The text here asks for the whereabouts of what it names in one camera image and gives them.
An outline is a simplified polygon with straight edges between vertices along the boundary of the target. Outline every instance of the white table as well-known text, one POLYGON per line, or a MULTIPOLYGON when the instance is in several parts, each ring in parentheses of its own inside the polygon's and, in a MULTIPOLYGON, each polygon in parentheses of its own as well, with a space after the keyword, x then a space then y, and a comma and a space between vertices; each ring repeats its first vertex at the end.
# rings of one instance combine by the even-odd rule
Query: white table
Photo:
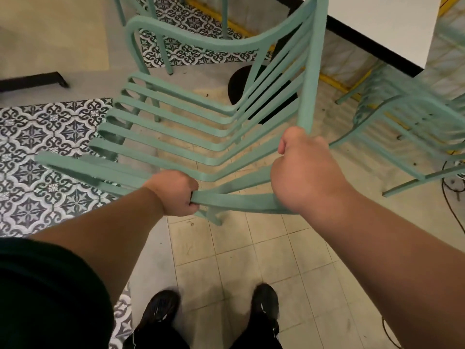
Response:
MULTIPOLYGON (((292 13, 305 0, 277 0, 292 13)), ((424 70, 441 0, 329 0, 327 29, 414 77, 424 70)))

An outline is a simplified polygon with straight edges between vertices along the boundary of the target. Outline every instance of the person's left hand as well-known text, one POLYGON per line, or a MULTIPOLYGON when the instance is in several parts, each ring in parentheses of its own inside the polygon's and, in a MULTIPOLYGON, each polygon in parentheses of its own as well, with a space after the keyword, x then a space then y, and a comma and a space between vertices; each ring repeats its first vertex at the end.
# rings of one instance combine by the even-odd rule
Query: person's left hand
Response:
POLYGON ((160 198, 165 215, 182 217, 199 210, 198 204, 191 203, 192 192, 199 189, 199 183, 181 171, 163 170, 152 175, 142 187, 160 198))

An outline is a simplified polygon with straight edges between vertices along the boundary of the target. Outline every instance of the white tabletop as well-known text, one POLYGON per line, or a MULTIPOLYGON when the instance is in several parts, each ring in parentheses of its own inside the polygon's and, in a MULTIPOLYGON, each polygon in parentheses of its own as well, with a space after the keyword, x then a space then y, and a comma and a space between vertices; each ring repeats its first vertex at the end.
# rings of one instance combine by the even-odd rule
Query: white tabletop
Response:
POLYGON ((441 0, 329 0, 328 15, 425 68, 441 0))

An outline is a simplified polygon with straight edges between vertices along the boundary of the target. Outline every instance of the round black table base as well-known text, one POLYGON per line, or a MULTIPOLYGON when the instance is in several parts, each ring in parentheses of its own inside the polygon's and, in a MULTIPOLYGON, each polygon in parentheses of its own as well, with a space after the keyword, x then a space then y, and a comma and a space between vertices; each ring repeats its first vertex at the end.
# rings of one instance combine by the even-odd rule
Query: round black table base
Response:
MULTIPOLYGON (((244 93, 244 88, 246 87, 246 82, 247 82, 247 77, 249 76, 249 72, 252 66, 245 66, 240 69, 238 69, 229 79, 228 83, 228 96, 229 100, 231 101, 231 104, 236 104, 239 99, 242 98, 242 93, 244 93)), ((266 69, 265 65, 262 65, 261 68, 259 69, 259 73, 257 77, 266 69)), ((277 76, 276 79, 270 84, 270 86, 280 77, 277 76)), ((251 116, 249 116, 249 119, 255 116, 256 113, 258 113, 261 109, 265 107, 279 92, 281 92, 284 88, 286 88, 291 81, 287 81, 286 84, 284 84, 281 88, 279 88, 272 96, 270 99, 268 99, 257 111, 255 111, 251 116)), ((265 118, 263 118, 260 121, 260 124, 264 124, 268 120, 270 120, 273 116, 275 116, 278 112, 280 112, 282 109, 284 109, 286 106, 291 104, 295 99, 297 99, 298 96, 296 93, 294 93, 290 98, 288 98, 284 103, 282 103, 280 106, 278 106, 275 110, 273 110, 271 113, 269 113, 265 118)))

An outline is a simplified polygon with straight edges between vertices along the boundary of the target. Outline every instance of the black pants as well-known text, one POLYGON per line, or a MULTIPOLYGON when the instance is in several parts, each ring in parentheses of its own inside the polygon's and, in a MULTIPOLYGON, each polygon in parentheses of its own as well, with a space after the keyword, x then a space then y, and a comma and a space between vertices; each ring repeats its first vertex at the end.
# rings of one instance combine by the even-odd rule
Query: black pants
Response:
MULTIPOLYGON (((231 349, 282 349, 281 344, 276 339, 277 334, 277 324, 271 322, 264 313, 260 313, 250 318, 246 330, 236 339, 231 349)), ((133 335, 135 335, 136 349, 189 349, 189 345, 176 329, 163 323, 155 323, 136 329, 135 334, 131 334, 125 340, 123 349, 134 347, 133 335)))

